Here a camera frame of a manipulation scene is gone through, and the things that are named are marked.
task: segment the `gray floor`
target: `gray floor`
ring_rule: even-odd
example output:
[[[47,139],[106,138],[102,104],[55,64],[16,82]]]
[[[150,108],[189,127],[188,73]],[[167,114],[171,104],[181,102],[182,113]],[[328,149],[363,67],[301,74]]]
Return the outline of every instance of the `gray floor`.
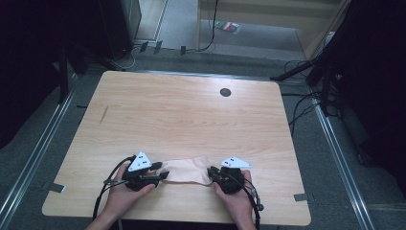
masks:
[[[174,10],[181,9],[176,7],[175,4],[185,2],[190,1],[169,0],[168,11],[159,34],[159,37],[164,41],[163,45],[166,44],[168,48],[176,48],[181,45],[194,47],[194,33],[191,33],[190,37],[179,35],[180,33],[176,32],[186,32],[188,29],[185,26],[180,26],[179,18],[171,19],[176,18],[171,13],[179,15]],[[189,15],[189,13],[192,15],[192,9],[184,14]],[[195,25],[195,21],[192,20],[188,23],[191,24],[190,27]],[[202,31],[205,24],[208,28],[208,22],[202,22]],[[237,36],[243,35],[246,28],[250,27],[242,25],[241,34]],[[236,41],[236,43],[227,43],[230,40],[219,39],[215,41],[214,50],[207,53],[187,53],[184,56],[180,56],[178,51],[172,50],[161,50],[158,55],[153,54],[152,48],[141,54],[136,50],[133,53],[135,64],[127,71],[218,74],[268,81],[269,77],[284,72],[284,65],[287,60],[304,58],[303,52],[298,50],[299,41],[294,38],[289,30],[286,29],[286,32],[273,34],[274,39],[271,42],[267,38],[269,36],[258,38],[263,42],[255,42],[257,46],[255,48],[265,47],[264,54],[254,52],[256,49],[246,50],[250,48],[247,45],[249,44],[248,36],[242,41]],[[234,49],[228,50],[232,52],[222,53],[227,50],[227,48],[224,50],[221,48],[223,43],[233,44]],[[242,53],[250,55],[242,57],[238,49],[245,50]],[[268,50],[274,53],[266,55]],[[126,65],[132,63],[132,61],[132,57],[128,56],[126,59],[121,60],[121,64]],[[34,173],[32,183],[15,211],[9,229],[83,229],[91,221],[90,218],[53,218],[42,215],[41,207],[48,192],[41,190],[40,186],[44,181],[53,181],[56,177],[64,155],[79,126],[80,119],[85,112],[83,108],[78,108],[77,105],[88,105],[103,71],[105,69],[98,64],[91,63],[87,74],[81,77],[73,100],[47,148],[41,164]],[[308,88],[305,86],[305,77],[297,75],[291,80],[282,82],[281,90],[282,93],[308,93]],[[0,173],[4,175],[0,185],[1,197],[7,195],[24,168],[25,162],[30,157],[41,132],[56,109],[57,97],[58,90],[56,89],[21,128],[14,140],[5,148],[0,149]],[[292,120],[293,109],[299,99],[297,97],[283,97],[286,116],[289,121]],[[299,110],[301,111],[310,104],[310,100],[305,101],[299,107]],[[395,179],[380,168],[366,168],[360,165],[356,158],[355,147],[347,134],[344,124],[338,118],[329,119],[362,197],[364,197],[369,207],[375,228],[404,229],[404,226],[406,226],[406,200],[397,188]],[[281,226],[279,229],[361,229],[340,173],[337,170],[326,136],[314,111],[298,120],[293,142],[305,191],[309,195],[314,195],[315,198],[315,200],[308,201],[312,222],[307,227]],[[170,229],[190,229],[191,227],[203,229],[206,226],[199,224],[169,225],[168,223],[163,225],[152,222],[135,222],[135,224],[138,224],[137,226],[143,229],[167,229],[168,226],[170,226]],[[228,229],[226,226],[220,226],[217,229],[221,228]],[[276,228],[277,226],[261,227],[261,229]],[[211,227],[206,226],[206,229],[215,229],[215,227],[212,225]]]

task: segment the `hand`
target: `hand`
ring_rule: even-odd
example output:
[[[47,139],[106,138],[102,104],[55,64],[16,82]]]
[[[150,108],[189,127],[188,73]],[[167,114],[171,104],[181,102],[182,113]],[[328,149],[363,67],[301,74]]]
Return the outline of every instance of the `hand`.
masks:
[[[252,181],[251,173],[249,171],[242,171],[242,174],[246,180],[250,182]],[[247,181],[245,181],[244,185],[249,188],[252,187]],[[253,206],[244,190],[240,190],[235,194],[226,195],[216,182],[214,183],[214,190],[215,193],[223,200],[227,211],[236,223],[239,230],[256,229],[252,219]]]
[[[126,164],[120,166],[114,180],[122,179],[127,166]],[[125,184],[111,187],[103,211],[86,229],[109,229],[114,221],[123,216],[139,198],[145,196],[154,188],[155,185],[150,184],[139,192],[135,192],[128,189]]]

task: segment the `circular hole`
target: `circular hole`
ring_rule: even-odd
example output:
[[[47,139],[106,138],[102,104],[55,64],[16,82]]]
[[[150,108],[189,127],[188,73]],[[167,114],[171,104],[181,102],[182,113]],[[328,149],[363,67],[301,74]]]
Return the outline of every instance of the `circular hole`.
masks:
[[[230,89],[228,89],[228,88],[222,88],[222,89],[220,90],[220,94],[221,94],[221,96],[223,96],[223,97],[229,97],[229,96],[231,95],[231,91],[230,91]]]

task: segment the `beige cloth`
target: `beige cloth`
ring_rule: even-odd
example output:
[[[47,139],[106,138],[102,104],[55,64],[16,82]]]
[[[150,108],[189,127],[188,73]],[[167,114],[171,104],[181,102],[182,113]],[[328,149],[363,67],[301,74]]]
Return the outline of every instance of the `beige cloth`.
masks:
[[[161,169],[158,169],[156,174],[169,172],[165,180],[171,182],[194,182],[201,185],[210,185],[212,180],[207,175],[207,169],[211,165],[206,156],[184,160],[170,160],[163,162]]]

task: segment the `fabric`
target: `fabric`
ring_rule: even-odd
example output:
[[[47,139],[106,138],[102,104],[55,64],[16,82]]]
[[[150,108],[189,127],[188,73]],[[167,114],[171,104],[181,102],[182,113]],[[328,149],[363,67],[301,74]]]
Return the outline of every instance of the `fabric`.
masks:
[[[210,185],[212,180],[207,174],[207,169],[211,165],[206,156],[184,160],[170,160],[163,162],[161,169],[157,170],[156,174],[169,172],[165,180],[170,182],[194,182],[201,185]]]

